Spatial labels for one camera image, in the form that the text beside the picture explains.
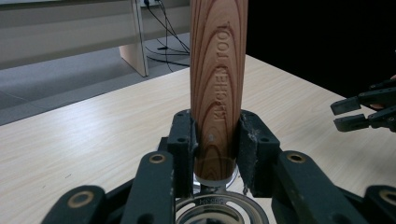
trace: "gray floor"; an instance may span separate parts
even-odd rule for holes
[[[190,34],[178,38],[190,45]],[[169,55],[185,50],[175,38],[168,37],[167,57],[158,54],[163,44],[165,38],[146,41],[148,57],[187,66],[148,59],[149,76],[141,77],[114,48],[0,70],[0,125],[188,67],[189,55]]]

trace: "desk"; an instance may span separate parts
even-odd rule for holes
[[[396,135],[387,129],[338,132],[330,91],[247,56],[242,108],[259,115],[283,150],[312,157],[337,186],[360,196],[396,186]],[[110,191],[190,108],[189,69],[0,127],[0,223],[39,223],[67,191]],[[241,192],[237,177],[229,190]],[[271,223],[269,199],[258,199]]]

